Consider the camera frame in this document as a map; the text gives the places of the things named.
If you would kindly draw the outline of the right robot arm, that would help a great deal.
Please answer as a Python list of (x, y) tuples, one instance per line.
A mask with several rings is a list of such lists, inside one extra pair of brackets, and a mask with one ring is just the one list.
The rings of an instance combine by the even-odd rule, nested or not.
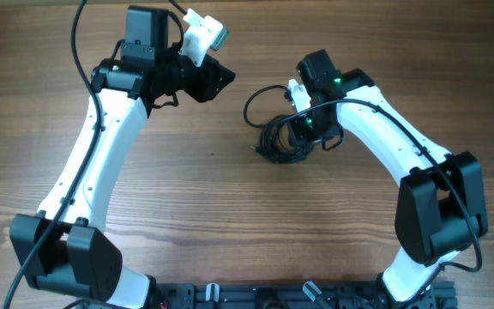
[(452, 154), (406, 121), (362, 70), (337, 70), (324, 50), (297, 65), (288, 90), (298, 118), (287, 123), (290, 145), (308, 148), (353, 133), (387, 168), (399, 194), (395, 233), (401, 247), (378, 277), (373, 306), (417, 305), (431, 282), (469, 247), (482, 266), (479, 239), (488, 232), (481, 165)]

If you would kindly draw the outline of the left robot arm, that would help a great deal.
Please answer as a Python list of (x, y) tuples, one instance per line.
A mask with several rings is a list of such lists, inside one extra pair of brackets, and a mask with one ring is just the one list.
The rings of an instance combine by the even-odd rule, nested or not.
[(213, 100), (234, 73), (212, 57), (228, 36), (211, 16), (174, 6), (130, 6), (126, 34), (82, 80), (87, 115), (58, 181), (34, 215), (17, 215), (9, 237), (17, 281), (65, 294), (79, 305), (164, 308), (153, 277), (123, 265), (105, 236), (109, 200), (150, 113), (178, 105), (178, 92)]

